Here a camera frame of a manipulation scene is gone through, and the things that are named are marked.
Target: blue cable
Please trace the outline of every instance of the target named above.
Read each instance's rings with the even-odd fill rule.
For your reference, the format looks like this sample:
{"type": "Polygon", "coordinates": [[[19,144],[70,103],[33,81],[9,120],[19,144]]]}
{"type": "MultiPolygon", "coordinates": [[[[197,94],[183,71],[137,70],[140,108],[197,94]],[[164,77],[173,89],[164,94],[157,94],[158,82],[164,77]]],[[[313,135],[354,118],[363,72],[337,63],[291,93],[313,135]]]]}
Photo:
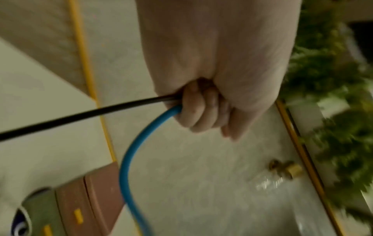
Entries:
{"type": "Polygon", "coordinates": [[[181,112],[182,106],[178,105],[175,106],[167,111],[165,111],[162,115],[157,117],[154,121],[152,121],[131,143],[127,152],[124,154],[122,164],[120,165],[119,170],[119,186],[124,201],[126,202],[132,216],[136,220],[137,224],[142,231],[143,236],[151,236],[152,230],[149,226],[149,223],[146,221],[145,217],[141,214],[139,209],[137,208],[132,195],[129,189],[129,182],[128,182],[128,172],[129,166],[131,161],[136,154],[137,150],[140,148],[141,144],[153,133],[159,126],[161,126],[166,120],[173,117],[174,115],[181,112]]]}

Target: gray floor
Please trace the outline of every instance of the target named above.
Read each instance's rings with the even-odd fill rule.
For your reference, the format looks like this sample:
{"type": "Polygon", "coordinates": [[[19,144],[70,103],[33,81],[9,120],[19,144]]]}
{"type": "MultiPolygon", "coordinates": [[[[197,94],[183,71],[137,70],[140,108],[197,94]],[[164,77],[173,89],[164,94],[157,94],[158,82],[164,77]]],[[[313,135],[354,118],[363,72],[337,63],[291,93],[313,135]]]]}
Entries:
{"type": "Polygon", "coordinates": [[[0,37],[88,94],[66,0],[0,0],[0,37]]]}
{"type": "MultiPolygon", "coordinates": [[[[102,105],[155,96],[143,60],[132,0],[80,0],[102,105]]],[[[163,105],[105,117],[122,159],[132,139],[163,105]]],[[[175,121],[139,150],[130,171],[133,195],[157,235],[335,235],[308,178],[258,193],[250,185],[272,159],[300,159],[272,107],[239,142],[218,131],[194,135],[175,121]]]]}

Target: black cord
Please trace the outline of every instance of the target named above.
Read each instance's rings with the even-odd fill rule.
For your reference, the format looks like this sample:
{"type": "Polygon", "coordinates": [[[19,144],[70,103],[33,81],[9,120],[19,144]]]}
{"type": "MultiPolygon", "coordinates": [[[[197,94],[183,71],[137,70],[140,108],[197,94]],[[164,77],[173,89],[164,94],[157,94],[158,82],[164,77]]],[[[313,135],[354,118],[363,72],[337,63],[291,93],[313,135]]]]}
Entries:
{"type": "Polygon", "coordinates": [[[138,101],[131,101],[131,102],[116,104],[116,105],[112,105],[108,107],[90,110],[87,112],[78,113],[75,115],[58,118],[55,120],[46,121],[46,122],[42,122],[39,124],[33,124],[30,126],[0,133],[0,142],[9,140],[12,138],[20,137],[23,135],[28,135],[28,134],[35,133],[35,132],[52,129],[52,128],[65,125],[65,124],[69,124],[69,123],[73,123],[76,121],[81,121],[84,119],[92,118],[98,115],[104,115],[104,114],[108,114],[108,113],[112,113],[112,112],[116,112],[120,110],[125,110],[125,109],[132,108],[132,107],[138,107],[142,105],[165,102],[165,101],[180,101],[180,97],[175,96],[175,95],[167,95],[167,96],[162,96],[162,97],[157,97],[157,98],[148,98],[148,99],[143,99],[143,100],[138,100],[138,101]]]}

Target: human hand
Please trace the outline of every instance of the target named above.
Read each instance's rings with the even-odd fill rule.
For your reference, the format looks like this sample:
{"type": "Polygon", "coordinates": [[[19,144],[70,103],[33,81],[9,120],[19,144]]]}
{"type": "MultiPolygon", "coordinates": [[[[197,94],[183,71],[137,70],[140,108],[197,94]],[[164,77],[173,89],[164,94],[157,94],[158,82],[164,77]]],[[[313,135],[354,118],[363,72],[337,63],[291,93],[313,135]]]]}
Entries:
{"type": "Polygon", "coordinates": [[[183,90],[177,120],[239,139],[276,100],[301,0],[137,0],[144,57],[158,95],[183,90]],[[201,90],[198,78],[213,86],[201,90]]]}

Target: wooden trim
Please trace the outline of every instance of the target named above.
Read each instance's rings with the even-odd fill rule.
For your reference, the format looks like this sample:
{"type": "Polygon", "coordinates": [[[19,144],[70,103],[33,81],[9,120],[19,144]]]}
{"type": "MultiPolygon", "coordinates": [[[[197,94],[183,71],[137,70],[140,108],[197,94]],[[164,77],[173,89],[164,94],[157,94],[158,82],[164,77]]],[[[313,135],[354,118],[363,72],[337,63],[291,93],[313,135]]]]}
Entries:
{"type": "Polygon", "coordinates": [[[326,197],[325,197],[325,190],[323,188],[323,185],[321,183],[321,179],[319,177],[319,175],[317,174],[317,171],[312,163],[312,160],[310,158],[310,156],[308,155],[308,153],[305,151],[303,145],[299,142],[299,139],[298,139],[298,134],[296,133],[295,129],[294,129],[294,125],[289,117],[289,114],[284,106],[284,104],[280,101],[280,100],[277,100],[276,101],[276,106],[277,106],[277,109],[281,115],[281,118],[286,126],[286,129],[289,133],[289,136],[294,144],[294,147],[296,149],[296,151],[298,152],[300,158],[302,159],[303,161],[303,164],[305,165],[306,169],[307,169],[307,172],[308,172],[308,175],[309,177],[311,178],[311,181],[316,189],[316,192],[317,194],[319,195],[320,197],[320,200],[325,208],[325,211],[326,211],[326,214],[328,215],[333,227],[334,227],[334,230],[335,232],[337,233],[338,236],[345,236],[345,234],[343,233],[343,230],[338,222],[338,220],[336,219],[335,217],[335,214],[334,214],[334,211],[332,209],[332,207],[330,206],[330,204],[327,202],[326,200],[326,197]]]}
{"type": "MultiPolygon", "coordinates": [[[[80,17],[80,11],[79,11],[79,6],[76,2],[76,0],[68,0],[68,5],[69,5],[69,10],[70,10],[70,15],[71,15],[71,21],[73,23],[74,27],[74,32],[75,32],[75,40],[78,46],[78,51],[79,51],[79,57],[80,57],[80,62],[82,64],[83,68],[83,73],[85,77],[85,82],[87,84],[88,92],[90,96],[96,101],[96,106],[100,107],[98,98],[97,98],[97,92],[96,92],[96,87],[94,83],[94,76],[93,76],[93,70],[91,67],[91,63],[89,60],[88,56],[88,50],[85,45],[85,40],[84,40],[84,34],[83,34],[83,24],[82,20],[80,17]]],[[[117,159],[115,158],[115,153],[113,149],[113,145],[108,133],[108,130],[106,128],[105,124],[105,119],[103,116],[100,116],[101,124],[102,124],[102,129],[104,131],[104,135],[106,138],[106,142],[109,147],[110,155],[112,157],[112,161],[116,161],[117,159]]]]}

